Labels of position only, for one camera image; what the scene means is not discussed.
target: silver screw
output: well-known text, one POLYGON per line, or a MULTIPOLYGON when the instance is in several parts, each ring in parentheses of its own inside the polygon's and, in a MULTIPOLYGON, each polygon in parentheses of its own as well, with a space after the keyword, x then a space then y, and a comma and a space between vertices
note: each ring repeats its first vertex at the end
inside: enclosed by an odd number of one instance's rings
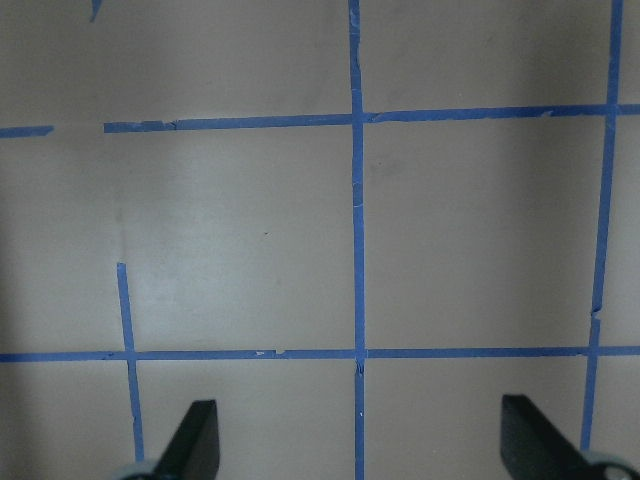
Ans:
POLYGON ((607 480, 631 480, 631 475, 626 470, 613 466, 604 469, 604 477, 607 480))

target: grid square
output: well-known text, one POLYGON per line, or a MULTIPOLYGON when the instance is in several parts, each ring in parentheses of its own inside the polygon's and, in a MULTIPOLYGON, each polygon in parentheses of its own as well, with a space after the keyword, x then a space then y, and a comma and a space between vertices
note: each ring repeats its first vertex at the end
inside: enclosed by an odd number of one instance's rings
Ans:
POLYGON ((105 121, 346 113, 342 0, 110 0, 96 22, 105 121))
POLYGON ((348 127, 108 142, 139 350, 353 347, 348 127))
POLYGON ((368 0, 368 111, 603 103, 610 2, 368 0))
POLYGON ((0 143, 0 352, 122 350, 115 177, 97 128, 0 143))
POLYGON ((0 127, 95 122, 99 56, 89 0, 3 0, 0 127))
POLYGON ((602 119, 367 126, 367 345, 584 345, 602 119))
POLYGON ((638 466, 640 415, 634 399, 640 395, 640 357, 601 357, 591 448, 609 452, 638 466))
POLYGON ((640 103, 640 2, 624 2, 620 55, 620 103, 640 103))
POLYGON ((147 457, 160 456, 193 400, 215 398, 220 480, 353 479, 353 361, 154 361, 138 368, 147 457))
POLYGON ((133 461, 125 362, 0 364, 0 477, 104 480, 133 461))
POLYGON ((603 344, 640 344, 639 117, 619 117, 602 317, 603 344))
POLYGON ((579 440, 583 358, 370 360, 367 479, 495 478, 500 405, 526 394, 569 440, 579 440))

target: black object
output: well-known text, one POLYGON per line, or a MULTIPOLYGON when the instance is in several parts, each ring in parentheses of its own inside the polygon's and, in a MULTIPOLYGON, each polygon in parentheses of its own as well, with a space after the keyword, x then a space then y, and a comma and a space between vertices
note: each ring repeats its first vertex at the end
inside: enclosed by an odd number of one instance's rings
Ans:
POLYGON ((126 480, 214 480, 220 466, 215 400, 193 402, 153 473, 126 480))
POLYGON ((640 480, 626 465, 590 464, 524 395, 502 397, 500 437, 513 480, 640 480))

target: metal bolt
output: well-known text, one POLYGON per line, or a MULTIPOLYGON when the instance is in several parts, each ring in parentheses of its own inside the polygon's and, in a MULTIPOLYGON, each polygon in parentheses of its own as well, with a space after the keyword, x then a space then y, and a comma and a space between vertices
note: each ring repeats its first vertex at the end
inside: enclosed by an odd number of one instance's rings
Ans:
POLYGON ((604 478, 607 480, 631 480, 631 475, 620 467, 609 465, 604 469, 604 478))

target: blue tape grid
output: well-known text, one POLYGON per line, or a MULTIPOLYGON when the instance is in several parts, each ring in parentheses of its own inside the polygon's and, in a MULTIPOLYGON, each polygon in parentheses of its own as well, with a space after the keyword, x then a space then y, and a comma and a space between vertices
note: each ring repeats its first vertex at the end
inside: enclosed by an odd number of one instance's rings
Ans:
MULTIPOLYGON (((102 0, 92 0, 92 18, 100 10, 102 0)), ((605 264, 611 207, 616 119, 619 115, 640 115, 640 105, 619 105, 620 50, 623 0, 611 1, 610 62, 607 103, 598 105, 547 105, 526 107, 412 110, 368 113, 363 110, 361 71, 358 60, 360 44, 359 0, 349 0, 349 45, 351 77, 351 114, 296 115, 248 118, 185 119, 172 122, 111 122, 104 123, 104 133, 141 133, 178 130, 215 130, 241 128, 276 128, 296 126, 351 125, 353 131, 353 225, 354 225, 354 295, 355 348, 351 350, 275 350, 254 351, 151 351, 136 352, 127 284, 126 266, 118 264, 118 287, 122 314, 124 352, 49 352, 0 354, 0 363, 50 361, 126 361, 128 367, 131 411, 136 460, 144 457, 142 415, 136 362, 140 360, 279 360, 279 359, 355 359, 355 475, 364 480, 365 439, 365 362, 367 358, 516 358, 566 357, 587 358, 587 375, 583 409, 581 448, 589 448, 595 404, 598 358, 601 356, 640 355, 640 346, 600 346, 600 319, 605 281, 605 264), (364 290, 364 124, 383 122, 422 122, 444 120, 479 120, 505 118, 570 117, 595 115, 605 117, 605 140, 598 218, 598 235, 592 299, 591 331, 586 347, 541 348, 430 348, 430 349, 367 349, 365 342, 364 290)), ((0 139, 46 136, 54 127, 33 126, 1 128, 0 139)))
POLYGON ((607 105, 609 112, 605 118, 604 152, 602 178, 600 183, 600 207, 598 212, 598 236, 596 261, 593 275, 593 297, 591 302, 591 332, 589 334, 589 354, 587 378, 585 382, 582 433, 580 448, 588 450, 591 445, 593 411, 595 407, 598 355, 600 347, 600 318, 604 295, 607 242, 609 237, 609 216, 611 212, 611 189, 613 187, 613 159, 616 143, 616 116, 618 114, 618 92, 620 84, 620 51, 622 46, 622 13, 624 0, 611 1, 611 27, 609 40, 609 72, 607 80, 607 105))

